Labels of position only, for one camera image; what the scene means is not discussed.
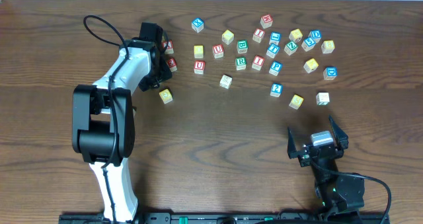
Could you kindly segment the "red E block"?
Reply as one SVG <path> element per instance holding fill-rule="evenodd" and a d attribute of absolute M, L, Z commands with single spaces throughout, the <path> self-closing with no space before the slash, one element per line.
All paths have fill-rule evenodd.
<path fill-rule="evenodd" d="M 175 72 L 177 70 L 177 64 L 174 58 L 170 58 L 167 60 L 167 65 L 171 72 Z"/>

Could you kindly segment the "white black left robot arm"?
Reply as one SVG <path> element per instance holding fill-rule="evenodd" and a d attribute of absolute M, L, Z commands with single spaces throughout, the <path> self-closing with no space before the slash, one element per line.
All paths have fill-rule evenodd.
<path fill-rule="evenodd" d="M 73 91 L 72 146 L 94 172 L 104 201 L 103 218 L 134 220 L 138 200 L 130 183 L 128 158 L 135 140 L 132 95 L 140 84 L 158 87 L 160 72 L 172 73 L 164 60 L 169 41 L 125 41 L 107 73 Z"/>

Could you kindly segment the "green R block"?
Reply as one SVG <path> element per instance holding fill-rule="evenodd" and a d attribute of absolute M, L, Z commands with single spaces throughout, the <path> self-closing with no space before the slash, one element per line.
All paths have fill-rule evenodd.
<path fill-rule="evenodd" d="M 244 70 L 246 69 L 247 66 L 247 60 L 245 57 L 237 57 L 235 59 L 235 66 L 236 66 L 236 70 Z"/>

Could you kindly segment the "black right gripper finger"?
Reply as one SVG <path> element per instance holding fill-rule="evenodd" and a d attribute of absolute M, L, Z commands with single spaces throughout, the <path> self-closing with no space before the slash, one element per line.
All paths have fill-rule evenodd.
<path fill-rule="evenodd" d="M 346 133 L 336 124 L 336 122 L 333 120 L 332 116 L 328 117 L 332 132 L 334 134 L 334 138 L 336 141 L 337 146 L 339 146 L 341 149 L 347 149 L 349 145 L 348 136 Z"/>
<path fill-rule="evenodd" d="M 295 146 L 295 141 L 293 139 L 292 133 L 290 128 L 288 128 L 288 146 L 287 146 L 287 153 L 290 159 L 294 159 L 297 157 L 297 149 Z"/>

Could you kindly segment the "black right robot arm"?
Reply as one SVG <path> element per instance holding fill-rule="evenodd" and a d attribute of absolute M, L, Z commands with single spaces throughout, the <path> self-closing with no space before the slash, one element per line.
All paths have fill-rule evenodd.
<path fill-rule="evenodd" d="M 348 148 L 348 136 L 329 118 L 331 131 L 311 135 L 311 142 L 300 150 L 288 130 L 287 153 L 290 159 L 298 159 L 301 167 L 311 167 L 315 177 L 315 192 L 322 200 L 321 215 L 350 213 L 364 206 L 364 179 L 341 175 L 336 160 L 343 157 Z"/>

